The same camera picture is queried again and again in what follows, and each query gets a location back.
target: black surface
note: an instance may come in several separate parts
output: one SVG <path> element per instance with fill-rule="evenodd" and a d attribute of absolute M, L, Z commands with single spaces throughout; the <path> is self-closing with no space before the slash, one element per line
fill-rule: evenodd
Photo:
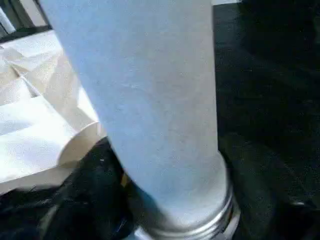
<path fill-rule="evenodd" d="M 50 25 L 47 26 L 38 26 L 38 27 L 29 27 L 29 28 L 20 28 L 17 31 L 6 35 L 2 38 L 0 38 L 0 44 L 8 42 L 8 41 L 13 41 L 16 39 L 24 38 L 33 34 L 38 34 L 42 32 L 46 32 L 52 30 L 52 27 Z"/>
<path fill-rule="evenodd" d="M 311 226 L 288 213 L 320 206 L 315 1 L 248 2 L 213 8 L 219 147 L 242 210 L 235 239 L 298 240 Z"/>
<path fill-rule="evenodd" d="M 134 227 L 123 170 L 103 138 L 61 186 L 0 196 L 0 240 L 119 240 Z"/>

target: crumpled paper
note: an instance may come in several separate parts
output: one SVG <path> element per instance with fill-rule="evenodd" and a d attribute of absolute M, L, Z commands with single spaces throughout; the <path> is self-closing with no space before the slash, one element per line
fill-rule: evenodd
<path fill-rule="evenodd" d="M 28 39 L 18 41 L 28 45 Z M 77 161 L 106 135 L 57 44 L 35 55 L 14 42 L 5 47 L 0 49 L 0 183 Z"/>

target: white cylinder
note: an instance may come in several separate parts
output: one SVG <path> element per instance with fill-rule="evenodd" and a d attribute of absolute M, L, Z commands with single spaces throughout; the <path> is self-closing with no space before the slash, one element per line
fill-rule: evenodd
<path fill-rule="evenodd" d="M 183 233 L 218 216 L 229 184 L 217 147 L 211 1 L 42 5 L 122 166 L 144 192 L 141 211 L 154 219 L 146 228 Z"/>

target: black cloth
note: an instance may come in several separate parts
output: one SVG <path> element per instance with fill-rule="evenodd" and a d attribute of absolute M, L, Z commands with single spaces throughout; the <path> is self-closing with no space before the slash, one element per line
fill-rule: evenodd
<path fill-rule="evenodd" d="M 0 196 L 0 240 L 118 240 L 133 230 L 107 138 L 99 141 L 61 186 L 15 189 Z"/>
<path fill-rule="evenodd" d="M 317 11 L 313 0 L 213 8 L 219 149 L 242 210 L 236 240 L 320 239 Z"/>

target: metal base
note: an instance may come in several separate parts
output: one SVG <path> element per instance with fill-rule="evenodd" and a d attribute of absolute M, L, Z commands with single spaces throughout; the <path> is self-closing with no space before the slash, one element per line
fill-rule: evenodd
<path fill-rule="evenodd" d="M 238 227 L 240 214 L 240 208 L 230 194 L 223 210 L 208 223 L 197 229 L 186 232 L 156 230 L 152 233 L 149 229 L 146 232 L 142 226 L 138 226 L 134 233 L 125 240 L 231 240 Z"/>

